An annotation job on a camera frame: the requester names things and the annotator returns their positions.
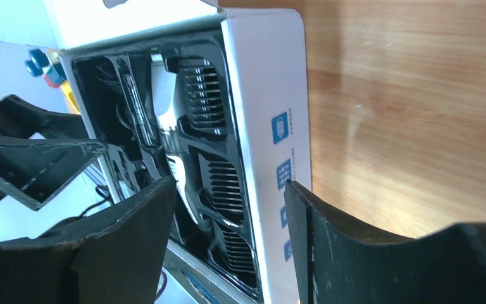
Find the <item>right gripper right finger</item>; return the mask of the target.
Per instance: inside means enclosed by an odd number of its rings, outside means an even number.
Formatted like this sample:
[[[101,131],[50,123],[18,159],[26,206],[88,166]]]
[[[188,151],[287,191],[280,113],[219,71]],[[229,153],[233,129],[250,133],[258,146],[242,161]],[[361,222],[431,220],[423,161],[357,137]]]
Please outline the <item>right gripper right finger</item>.
[[[301,303],[486,303],[486,222],[394,234],[285,187]]]

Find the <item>yellow plastic triangle toy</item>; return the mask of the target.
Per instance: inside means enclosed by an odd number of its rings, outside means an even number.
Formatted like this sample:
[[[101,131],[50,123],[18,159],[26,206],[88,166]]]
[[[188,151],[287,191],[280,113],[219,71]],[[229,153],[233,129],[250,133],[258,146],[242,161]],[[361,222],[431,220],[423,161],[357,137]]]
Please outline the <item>yellow plastic triangle toy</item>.
[[[73,95],[69,81],[64,81],[60,85],[59,88],[61,89],[61,92],[63,93],[68,112],[71,113],[71,114],[79,115],[80,110],[77,106],[77,102],[75,101],[75,97]]]

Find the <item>black silver hair clipper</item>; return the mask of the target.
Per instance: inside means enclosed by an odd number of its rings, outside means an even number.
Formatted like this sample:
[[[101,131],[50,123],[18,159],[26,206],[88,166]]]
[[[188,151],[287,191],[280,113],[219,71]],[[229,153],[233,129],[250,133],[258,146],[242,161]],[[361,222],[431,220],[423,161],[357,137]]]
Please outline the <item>black silver hair clipper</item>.
[[[169,169],[191,219],[205,231],[209,224],[198,210],[196,167],[190,153],[184,150],[179,134],[178,120],[185,115],[185,110],[178,75],[167,70],[160,54],[151,55],[151,90],[154,115]]]

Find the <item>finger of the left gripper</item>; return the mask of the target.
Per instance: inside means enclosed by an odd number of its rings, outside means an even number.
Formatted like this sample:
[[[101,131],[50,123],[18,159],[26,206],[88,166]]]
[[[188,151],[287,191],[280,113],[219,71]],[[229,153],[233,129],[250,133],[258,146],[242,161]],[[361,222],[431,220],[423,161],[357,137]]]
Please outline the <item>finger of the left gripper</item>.
[[[11,94],[0,100],[0,136],[28,139],[88,139],[80,115],[47,111]]]
[[[0,138],[0,200],[37,211],[105,151],[92,139]]]

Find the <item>white box with black tray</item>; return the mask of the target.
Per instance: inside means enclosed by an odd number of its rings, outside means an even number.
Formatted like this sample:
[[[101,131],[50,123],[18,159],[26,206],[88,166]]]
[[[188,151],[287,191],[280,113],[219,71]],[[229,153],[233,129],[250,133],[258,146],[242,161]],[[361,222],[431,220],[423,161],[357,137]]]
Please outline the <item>white box with black tray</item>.
[[[293,9],[222,8],[217,1],[0,1],[0,41],[54,49],[88,139],[105,145],[104,209],[165,177],[178,194],[160,278],[172,277],[199,303],[298,303],[284,189],[311,185],[304,24]],[[222,90],[226,134],[209,136],[178,120],[196,167],[202,231],[191,219],[168,166],[154,115],[151,55],[178,75],[182,58],[205,58]],[[209,204],[199,154],[228,160],[239,176],[244,223]],[[67,216],[35,239],[99,211]],[[214,226],[250,246],[257,288],[246,288],[214,260]]]

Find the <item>red blue toy block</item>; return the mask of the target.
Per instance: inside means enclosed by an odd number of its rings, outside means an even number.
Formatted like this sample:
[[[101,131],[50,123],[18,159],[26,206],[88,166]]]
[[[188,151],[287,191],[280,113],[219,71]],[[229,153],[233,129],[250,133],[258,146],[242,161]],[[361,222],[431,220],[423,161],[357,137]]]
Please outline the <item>red blue toy block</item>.
[[[33,48],[28,52],[25,67],[33,77],[42,77],[52,88],[62,86],[67,77],[60,61],[61,54],[54,49]]]

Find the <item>guard comb in tray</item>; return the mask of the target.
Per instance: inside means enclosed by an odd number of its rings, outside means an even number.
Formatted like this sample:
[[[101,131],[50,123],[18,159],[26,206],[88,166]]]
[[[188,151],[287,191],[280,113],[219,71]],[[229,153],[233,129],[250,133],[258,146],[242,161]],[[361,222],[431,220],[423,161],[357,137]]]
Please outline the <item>guard comb in tray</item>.
[[[244,200],[235,167],[228,160],[207,153],[200,153],[198,160],[212,209],[235,224],[243,224]]]
[[[213,260],[240,285],[257,288],[256,269],[248,243],[236,232],[221,225],[215,225],[214,232]]]

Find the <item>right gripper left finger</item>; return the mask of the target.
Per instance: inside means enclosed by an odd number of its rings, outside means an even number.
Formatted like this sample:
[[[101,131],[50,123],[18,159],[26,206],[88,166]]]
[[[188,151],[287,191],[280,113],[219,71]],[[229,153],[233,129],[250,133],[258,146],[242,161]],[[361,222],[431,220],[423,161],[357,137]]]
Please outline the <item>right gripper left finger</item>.
[[[177,198],[165,177],[48,235],[0,242],[0,303],[153,303]]]

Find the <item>black clipper guard comb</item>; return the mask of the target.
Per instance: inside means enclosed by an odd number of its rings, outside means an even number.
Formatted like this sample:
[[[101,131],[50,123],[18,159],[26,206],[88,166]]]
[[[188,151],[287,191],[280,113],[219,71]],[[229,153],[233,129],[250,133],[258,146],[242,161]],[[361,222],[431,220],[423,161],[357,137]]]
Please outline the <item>black clipper guard comb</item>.
[[[178,75],[182,78],[190,128],[209,136],[224,136],[225,110],[215,67],[205,58],[182,58],[178,61]]]

